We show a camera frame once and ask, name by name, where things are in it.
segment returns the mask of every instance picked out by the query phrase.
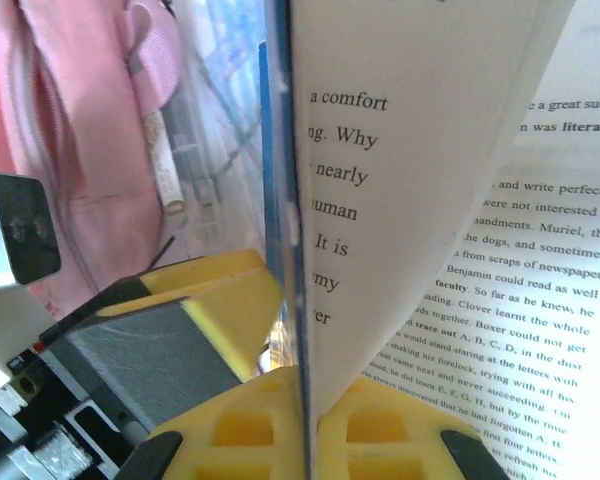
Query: book page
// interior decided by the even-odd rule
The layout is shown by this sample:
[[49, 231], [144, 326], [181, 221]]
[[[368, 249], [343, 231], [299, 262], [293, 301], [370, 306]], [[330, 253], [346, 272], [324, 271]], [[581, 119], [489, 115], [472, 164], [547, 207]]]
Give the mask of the book page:
[[473, 424], [511, 478], [600, 468], [600, 435], [576, 434], [600, 432], [599, 0], [577, 2], [491, 194], [366, 374]]
[[395, 334], [452, 253], [572, 3], [293, 2], [319, 413]]

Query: book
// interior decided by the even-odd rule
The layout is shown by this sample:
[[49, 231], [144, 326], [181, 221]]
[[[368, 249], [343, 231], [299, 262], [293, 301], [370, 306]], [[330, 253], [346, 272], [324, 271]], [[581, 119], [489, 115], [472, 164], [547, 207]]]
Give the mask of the book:
[[571, 478], [600, 451], [600, 0], [291, 18], [318, 414], [364, 370], [511, 478]]

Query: black wire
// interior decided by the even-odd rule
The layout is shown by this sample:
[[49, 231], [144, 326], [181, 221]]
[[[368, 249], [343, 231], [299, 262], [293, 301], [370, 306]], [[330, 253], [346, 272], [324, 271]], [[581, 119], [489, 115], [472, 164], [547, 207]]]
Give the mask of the black wire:
[[156, 258], [153, 259], [153, 261], [149, 264], [149, 268], [147, 268], [147, 270], [153, 270], [153, 268], [156, 266], [156, 264], [160, 261], [160, 259], [163, 257], [163, 255], [167, 252], [167, 250], [169, 249], [169, 247], [171, 246], [171, 244], [173, 242], [175, 242], [176, 237], [171, 236], [169, 238], [169, 240], [167, 240], [167, 243], [164, 244], [164, 247], [162, 247], [160, 249], [160, 251], [158, 252], [158, 255], [156, 256]]
[[173, 12], [173, 8], [171, 8], [172, 3], [173, 3], [173, 0], [162, 0], [162, 5], [164, 5], [164, 8], [167, 9], [167, 12], [169, 12], [171, 15], [173, 15], [175, 17], [176, 14]]

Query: white plastic part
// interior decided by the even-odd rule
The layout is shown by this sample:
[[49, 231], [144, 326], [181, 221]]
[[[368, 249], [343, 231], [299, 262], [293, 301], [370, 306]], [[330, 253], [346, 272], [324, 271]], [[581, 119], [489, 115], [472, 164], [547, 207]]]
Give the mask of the white plastic part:
[[11, 379], [7, 362], [38, 340], [55, 321], [26, 288], [0, 291], [0, 388]]

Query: pink ribbon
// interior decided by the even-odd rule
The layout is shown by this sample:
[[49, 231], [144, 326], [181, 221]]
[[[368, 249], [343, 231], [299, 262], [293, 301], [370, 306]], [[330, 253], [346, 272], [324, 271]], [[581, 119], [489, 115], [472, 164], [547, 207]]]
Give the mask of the pink ribbon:
[[131, 0], [116, 17], [127, 54], [140, 116], [163, 107], [173, 95], [182, 67], [182, 41], [176, 19], [159, 0]]

